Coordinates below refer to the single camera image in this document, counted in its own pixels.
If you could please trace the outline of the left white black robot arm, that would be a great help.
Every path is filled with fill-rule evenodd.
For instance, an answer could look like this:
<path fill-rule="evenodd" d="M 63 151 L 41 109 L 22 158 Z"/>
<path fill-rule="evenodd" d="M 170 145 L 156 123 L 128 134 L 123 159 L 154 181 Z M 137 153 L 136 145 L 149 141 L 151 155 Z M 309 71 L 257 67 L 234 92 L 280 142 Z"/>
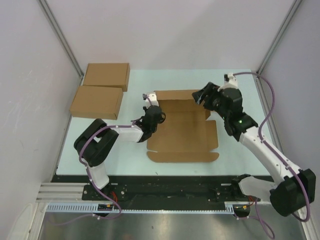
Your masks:
<path fill-rule="evenodd" d="M 93 194 L 100 200 L 110 196 L 110 179 L 104 166 L 110 151 L 117 141 L 143 143 L 166 120 L 166 114 L 157 105 L 143 107 L 144 115 L 130 125 L 108 125 L 100 118 L 95 119 L 75 140 L 73 147 L 79 162 L 84 165 Z"/>

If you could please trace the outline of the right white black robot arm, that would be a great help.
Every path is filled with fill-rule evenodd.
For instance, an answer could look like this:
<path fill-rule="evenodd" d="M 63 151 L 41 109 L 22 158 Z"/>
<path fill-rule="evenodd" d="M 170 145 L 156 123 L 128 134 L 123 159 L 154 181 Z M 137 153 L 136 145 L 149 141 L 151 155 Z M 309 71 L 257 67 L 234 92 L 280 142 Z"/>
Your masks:
<path fill-rule="evenodd" d="M 310 169 L 301 169 L 264 138 L 261 127 L 243 110 L 241 91 L 236 86 L 220 87 L 209 82 L 191 95 L 197 105 L 218 113 L 227 134 L 253 153 L 273 179 L 243 174 L 233 180 L 231 196 L 237 201 L 247 196 L 269 201 L 283 217 L 306 208 L 303 221 L 307 222 L 315 198 L 316 175 Z"/>

